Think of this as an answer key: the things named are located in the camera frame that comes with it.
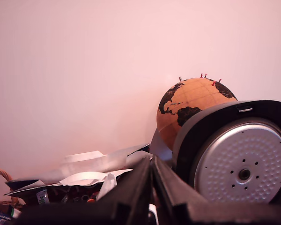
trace clutter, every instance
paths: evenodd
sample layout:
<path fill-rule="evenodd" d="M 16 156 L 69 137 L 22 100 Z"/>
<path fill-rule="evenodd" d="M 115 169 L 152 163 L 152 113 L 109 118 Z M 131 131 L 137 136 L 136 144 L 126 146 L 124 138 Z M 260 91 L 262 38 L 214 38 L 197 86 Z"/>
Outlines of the clutter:
<path fill-rule="evenodd" d="M 26 205 L 97 201 L 141 159 L 152 158 L 149 146 L 134 146 L 107 155 L 92 151 L 66 156 L 54 170 L 6 182 L 13 190 L 6 195 L 22 198 Z"/>

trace globe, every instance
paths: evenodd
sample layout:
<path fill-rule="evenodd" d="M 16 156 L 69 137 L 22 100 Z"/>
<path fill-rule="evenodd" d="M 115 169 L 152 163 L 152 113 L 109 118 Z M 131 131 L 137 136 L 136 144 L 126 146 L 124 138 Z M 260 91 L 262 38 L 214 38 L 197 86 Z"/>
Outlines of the globe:
<path fill-rule="evenodd" d="M 220 82 L 208 78 L 181 81 L 161 99 L 157 110 L 157 129 L 168 148 L 173 150 L 177 133 L 189 118 L 201 110 L 233 101 L 237 98 Z"/>

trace white paper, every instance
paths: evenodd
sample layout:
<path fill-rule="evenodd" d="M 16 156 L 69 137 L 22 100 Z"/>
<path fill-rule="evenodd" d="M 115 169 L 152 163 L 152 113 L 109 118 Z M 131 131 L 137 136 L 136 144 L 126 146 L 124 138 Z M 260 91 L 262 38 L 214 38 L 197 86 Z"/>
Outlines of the white paper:
<path fill-rule="evenodd" d="M 132 169 L 118 170 L 118 171 L 112 171 L 110 173 L 113 174 L 115 177 L 117 177 L 131 170 Z M 107 175 L 108 173 L 103 173 L 103 172 L 80 172 L 61 180 L 60 183 L 63 186 L 73 186 L 73 185 L 89 186 L 95 183 L 103 182 Z"/>
<path fill-rule="evenodd" d="M 85 160 L 90 160 L 90 159 L 94 159 L 94 158 L 99 158 L 102 156 L 104 156 L 104 154 L 102 154 L 100 151 L 91 151 L 91 152 L 86 152 L 86 153 L 69 155 L 64 158 L 64 163 L 85 161 Z"/>
<path fill-rule="evenodd" d="M 149 157 L 150 159 L 153 157 L 151 153 L 146 151 L 137 151 L 131 155 L 129 155 L 126 159 L 125 168 L 132 168 L 136 164 L 138 164 L 143 158 Z"/>
<path fill-rule="evenodd" d="M 114 174 L 108 173 L 105 181 L 96 197 L 96 201 L 98 201 L 100 198 L 102 198 L 104 195 L 106 195 L 108 192 L 110 192 L 115 186 L 117 185 L 117 179 Z"/>

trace pink wall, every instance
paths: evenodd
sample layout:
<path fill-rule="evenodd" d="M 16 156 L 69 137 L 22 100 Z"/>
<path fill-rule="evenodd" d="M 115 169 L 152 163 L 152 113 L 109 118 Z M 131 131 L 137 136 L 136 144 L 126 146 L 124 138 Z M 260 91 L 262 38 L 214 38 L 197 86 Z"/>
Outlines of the pink wall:
<path fill-rule="evenodd" d="M 150 142 L 165 91 L 200 73 L 281 101 L 281 0 L 0 0 L 0 168 Z"/>

